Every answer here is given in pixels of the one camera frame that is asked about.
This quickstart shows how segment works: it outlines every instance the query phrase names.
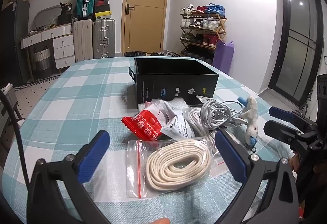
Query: checkered tablecloth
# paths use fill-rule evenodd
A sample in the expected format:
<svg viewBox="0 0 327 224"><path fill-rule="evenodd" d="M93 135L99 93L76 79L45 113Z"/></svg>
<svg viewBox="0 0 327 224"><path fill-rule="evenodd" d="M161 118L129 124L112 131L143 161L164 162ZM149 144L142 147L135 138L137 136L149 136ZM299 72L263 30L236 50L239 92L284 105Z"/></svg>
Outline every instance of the checkered tablecloth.
<svg viewBox="0 0 327 224"><path fill-rule="evenodd" d="M202 63L219 73L215 99L256 97L259 115L257 154L263 160L277 161L288 157L290 149L287 145L264 134L265 122L272 119L268 113L269 105L228 75ZM128 66L135 68L133 57L79 62L69 67L47 90L21 128L29 177L37 159L58 161L68 154L76 154L103 129L110 134L110 147L85 188L111 223L150 223L160 217L168 217L171 223L214 223L241 186L227 168L224 173L211 173L204 183L178 192L150 199L126 197L125 154L128 140L136 137L122 124L121 118L138 113ZM26 223L27 189L16 142L6 161L2 186L9 205ZM59 182L59 187L70 212L78 218L63 183ZM264 187L265 182L252 206L259 202Z"/></svg>

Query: white plush toy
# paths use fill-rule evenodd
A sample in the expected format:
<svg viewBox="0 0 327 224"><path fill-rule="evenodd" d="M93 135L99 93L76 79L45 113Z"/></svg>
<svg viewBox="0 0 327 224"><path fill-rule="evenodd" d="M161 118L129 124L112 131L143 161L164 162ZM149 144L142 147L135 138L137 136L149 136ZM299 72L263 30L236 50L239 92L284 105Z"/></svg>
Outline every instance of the white plush toy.
<svg viewBox="0 0 327 224"><path fill-rule="evenodd" d="M247 100L243 98L237 99L244 105L243 113L238 117L247 119L247 128L245 132L245 140L249 147L254 147L258 140L258 104L253 96L249 96Z"/></svg>

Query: teal suitcase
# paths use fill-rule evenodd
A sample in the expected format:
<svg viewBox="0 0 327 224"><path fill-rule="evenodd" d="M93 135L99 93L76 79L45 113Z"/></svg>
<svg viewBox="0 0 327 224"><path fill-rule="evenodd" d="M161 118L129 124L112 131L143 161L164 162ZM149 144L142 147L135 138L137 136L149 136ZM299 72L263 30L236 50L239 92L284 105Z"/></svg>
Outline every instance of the teal suitcase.
<svg viewBox="0 0 327 224"><path fill-rule="evenodd" d="M79 19L92 19L94 0L77 0L76 15Z"/></svg>

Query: red sneaker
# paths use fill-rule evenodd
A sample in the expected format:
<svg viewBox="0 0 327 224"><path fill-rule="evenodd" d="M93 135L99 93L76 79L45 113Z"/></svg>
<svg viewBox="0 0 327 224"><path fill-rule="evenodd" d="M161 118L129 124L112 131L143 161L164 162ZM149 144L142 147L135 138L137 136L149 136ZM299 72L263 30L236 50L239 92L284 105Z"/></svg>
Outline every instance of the red sneaker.
<svg viewBox="0 0 327 224"><path fill-rule="evenodd" d="M197 14L204 14L204 10L208 9L207 6L198 6L197 7Z"/></svg>
<svg viewBox="0 0 327 224"><path fill-rule="evenodd" d="M210 34L203 34L202 44L207 46L209 44L210 37L211 37Z"/></svg>
<svg viewBox="0 0 327 224"><path fill-rule="evenodd" d="M208 46L215 48L217 46L218 40L219 40L218 36L216 36L216 35L211 36Z"/></svg>

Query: sliding door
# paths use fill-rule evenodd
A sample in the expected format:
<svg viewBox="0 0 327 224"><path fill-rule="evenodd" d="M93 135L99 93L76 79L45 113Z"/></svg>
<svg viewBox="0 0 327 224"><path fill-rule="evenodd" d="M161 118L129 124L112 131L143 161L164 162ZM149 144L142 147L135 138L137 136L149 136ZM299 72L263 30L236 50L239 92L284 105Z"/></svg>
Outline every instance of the sliding door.
<svg viewBox="0 0 327 224"><path fill-rule="evenodd" d="M322 49L320 0L284 0L282 38L269 87L301 106L313 87Z"/></svg>

